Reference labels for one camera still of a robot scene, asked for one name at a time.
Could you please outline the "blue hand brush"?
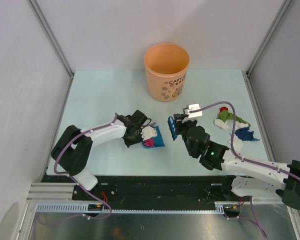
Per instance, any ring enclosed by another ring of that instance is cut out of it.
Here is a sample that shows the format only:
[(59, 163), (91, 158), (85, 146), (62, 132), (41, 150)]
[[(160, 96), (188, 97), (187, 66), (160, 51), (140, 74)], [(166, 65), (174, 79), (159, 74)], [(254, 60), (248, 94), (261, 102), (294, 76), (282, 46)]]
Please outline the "blue hand brush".
[(176, 134), (176, 121), (172, 116), (169, 116), (167, 119), (167, 123), (169, 126), (171, 137), (172, 137), (173, 141), (175, 141), (178, 137), (178, 135)]

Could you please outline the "pink paper scrap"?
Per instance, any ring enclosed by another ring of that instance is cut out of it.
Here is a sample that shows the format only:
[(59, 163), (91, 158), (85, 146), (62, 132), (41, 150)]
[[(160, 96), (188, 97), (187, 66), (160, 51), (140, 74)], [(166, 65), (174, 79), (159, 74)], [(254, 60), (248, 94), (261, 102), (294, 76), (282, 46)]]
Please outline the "pink paper scrap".
[(146, 146), (147, 148), (154, 148), (155, 147), (155, 141), (150, 138), (150, 139), (147, 139), (143, 142), (143, 145)]

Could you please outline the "blue plastic dustpan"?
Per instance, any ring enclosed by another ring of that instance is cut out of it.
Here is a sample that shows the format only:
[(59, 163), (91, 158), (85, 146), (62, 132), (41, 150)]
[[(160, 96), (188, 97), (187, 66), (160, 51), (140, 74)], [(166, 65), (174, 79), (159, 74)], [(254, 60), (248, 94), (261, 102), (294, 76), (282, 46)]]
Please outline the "blue plastic dustpan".
[(165, 147), (165, 143), (164, 143), (163, 137), (161, 135), (160, 128), (158, 126), (155, 126), (154, 128), (157, 131), (157, 137), (152, 138), (155, 141), (155, 147), (146, 147), (146, 146), (144, 146), (144, 141), (143, 141), (141, 144), (146, 149)]

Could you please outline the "green paper scrap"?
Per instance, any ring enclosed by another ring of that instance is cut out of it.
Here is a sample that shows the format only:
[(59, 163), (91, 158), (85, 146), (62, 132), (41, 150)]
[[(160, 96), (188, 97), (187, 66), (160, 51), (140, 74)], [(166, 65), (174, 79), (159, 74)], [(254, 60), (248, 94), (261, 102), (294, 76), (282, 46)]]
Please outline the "green paper scrap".
[[(234, 114), (227, 110), (223, 110), (219, 113), (218, 119), (222, 120), (223, 122), (226, 122), (227, 120), (233, 120)], [(251, 124), (249, 122), (243, 120), (242, 118), (240, 118), (238, 116), (235, 117), (235, 120), (242, 124), (248, 124), (249, 127), (251, 126)]]

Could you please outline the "red paper scrap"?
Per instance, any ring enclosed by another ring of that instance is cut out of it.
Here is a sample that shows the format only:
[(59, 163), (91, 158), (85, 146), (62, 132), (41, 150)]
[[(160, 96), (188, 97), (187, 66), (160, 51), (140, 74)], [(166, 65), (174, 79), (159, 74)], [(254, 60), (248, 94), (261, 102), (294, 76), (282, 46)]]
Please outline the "red paper scrap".
[(227, 107), (225, 107), (225, 106), (219, 108), (219, 112), (220, 112), (220, 113), (222, 113), (223, 111), (227, 111), (227, 112), (228, 112), (229, 109), (228, 109)]

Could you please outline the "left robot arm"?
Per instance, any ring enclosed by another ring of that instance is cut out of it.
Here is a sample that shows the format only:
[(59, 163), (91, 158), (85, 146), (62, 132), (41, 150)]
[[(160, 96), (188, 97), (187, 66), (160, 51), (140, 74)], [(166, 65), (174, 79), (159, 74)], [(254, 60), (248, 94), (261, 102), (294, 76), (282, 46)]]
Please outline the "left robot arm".
[(116, 139), (122, 139), (129, 148), (157, 137), (154, 125), (145, 125), (148, 119), (143, 112), (136, 110), (132, 115), (116, 113), (111, 122), (86, 130), (75, 125), (68, 126), (50, 154), (55, 160), (54, 173), (65, 174), (83, 188), (88, 199), (97, 199), (101, 188), (97, 185), (97, 177), (87, 167), (91, 149)]

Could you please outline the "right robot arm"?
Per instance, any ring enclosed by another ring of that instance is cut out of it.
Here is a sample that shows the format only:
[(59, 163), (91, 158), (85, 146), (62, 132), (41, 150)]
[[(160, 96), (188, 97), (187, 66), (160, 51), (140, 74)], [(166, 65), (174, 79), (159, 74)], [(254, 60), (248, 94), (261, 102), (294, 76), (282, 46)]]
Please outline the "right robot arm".
[(167, 122), (173, 140), (180, 136), (188, 155), (198, 159), (203, 167), (210, 171), (234, 171), (268, 183), (286, 206), (300, 211), (300, 161), (283, 163), (250, 159), (212, 141), (205, 129), (197, 125), (197, 120), (189, 120), (186, 114), (174, 114)]

